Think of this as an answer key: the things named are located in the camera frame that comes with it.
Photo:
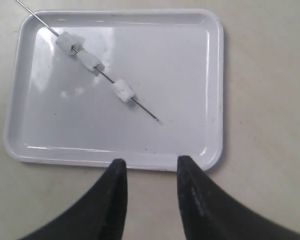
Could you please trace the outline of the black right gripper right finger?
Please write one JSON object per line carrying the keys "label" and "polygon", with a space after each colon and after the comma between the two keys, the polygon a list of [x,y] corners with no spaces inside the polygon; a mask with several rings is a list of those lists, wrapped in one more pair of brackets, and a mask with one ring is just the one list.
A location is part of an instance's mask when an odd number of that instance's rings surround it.
{"label": "black right gripper right finger", "polygon": [[186,155],[177,159],[177,196],[188,240],[300,240],[300,233],[250,210]]}

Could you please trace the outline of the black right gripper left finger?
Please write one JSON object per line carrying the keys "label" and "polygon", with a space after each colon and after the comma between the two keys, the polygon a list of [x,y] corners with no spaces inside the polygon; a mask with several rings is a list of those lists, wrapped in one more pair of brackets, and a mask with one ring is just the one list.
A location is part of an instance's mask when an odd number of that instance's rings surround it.
{"label": "black right gripper left finger", "polygon": [[128,207],[127,166],[115,159],[69,209],[25,240],[120,240]]}

